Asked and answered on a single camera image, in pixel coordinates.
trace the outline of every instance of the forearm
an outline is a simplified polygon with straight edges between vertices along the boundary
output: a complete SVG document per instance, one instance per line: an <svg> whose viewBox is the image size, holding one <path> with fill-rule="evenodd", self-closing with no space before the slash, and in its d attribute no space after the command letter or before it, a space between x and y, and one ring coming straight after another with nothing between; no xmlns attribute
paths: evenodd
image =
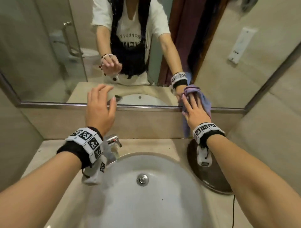
<svg viewBox="0 0 301 228"><path fill-rule="evenodd" d="M182 72L182 64L179 53L170 37L170 34L162 34L160 36L161 47L163 55L167 61L171 73L174 75L178 72Z"/></svg>
<svg viewBox="0 0 301 228"><path fill-rule="evenodd" d="M0 227L44 227L81 165L74 154L61 152L1 192Z"/></svg>
<svg viewBox="0 0 301 228"><path fill-rule="evenodd" d="M257 158L221 135L207 145L254 227L298 227L300 196Z"/></svg>
<svg viewBox="0 0 301 228"><path fill-rule="evenodd" d="M97 47L100 56L111 54L111 34L105 26L98 26L96 31Z"/></svg>

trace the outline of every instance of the white t-shirt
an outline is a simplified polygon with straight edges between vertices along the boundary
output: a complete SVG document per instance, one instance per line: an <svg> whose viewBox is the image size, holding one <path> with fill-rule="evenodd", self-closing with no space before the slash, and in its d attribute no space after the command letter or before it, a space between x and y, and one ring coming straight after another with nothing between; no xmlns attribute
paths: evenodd
<svg viewBox="0 0 301 228"><path fill-rule="evenodd" d="M118 22L117 36L123 45L136 46L141 41L141 26L138 17L138 5L133 20L130 20L126 8L126 0L123 4L123 12ZM111 4L108 0L94 0L93 5L93 21L92 25L106 26L109 30L112 28L113 12ZM167 16L163 6L158 0L151 0L149 16L146 24L146 48L145 62L148 60L152 34L158 38L164 33L170 33ZM109 81L110 83L120 83L123 85L148 85L147 73L134 75L131 79L127 79L127 75L119 74L118 81Z"/></svg>

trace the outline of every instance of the mirror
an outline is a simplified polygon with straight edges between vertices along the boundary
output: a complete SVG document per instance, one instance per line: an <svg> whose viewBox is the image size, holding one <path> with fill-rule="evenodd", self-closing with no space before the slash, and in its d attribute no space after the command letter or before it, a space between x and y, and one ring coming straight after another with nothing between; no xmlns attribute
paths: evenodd
<svg viewBox="0 0 301 228"><path fill-rule="evenodd" d="M175 93L194 83L244 108L299 44L301 6L227 2L0 0L0 72L21 101L86 103L105 83L118 104L155 106L178 106L184 72Z"/></svg>

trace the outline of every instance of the cable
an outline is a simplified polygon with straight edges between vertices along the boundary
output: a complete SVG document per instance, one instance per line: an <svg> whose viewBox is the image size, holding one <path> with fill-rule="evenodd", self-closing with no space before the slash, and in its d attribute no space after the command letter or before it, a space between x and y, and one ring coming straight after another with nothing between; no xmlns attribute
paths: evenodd
<svg viewBox="0 0 301 228"><path fill-rule="evenodd" d="M233 207L232 207L232 228L234 228L234 203L235 203L235 195L233 195Z"/></svg>

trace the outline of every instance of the glass shower door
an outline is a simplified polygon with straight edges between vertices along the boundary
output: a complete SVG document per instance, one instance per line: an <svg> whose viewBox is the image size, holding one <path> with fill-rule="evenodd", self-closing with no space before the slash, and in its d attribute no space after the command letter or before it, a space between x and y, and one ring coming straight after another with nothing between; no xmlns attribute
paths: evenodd
<svg viewBox="0 0 301 228"><path fill-rule="evenodd" d="M0 0L0 72L22 101L68 102L86 82L68 1Z"/></svg>

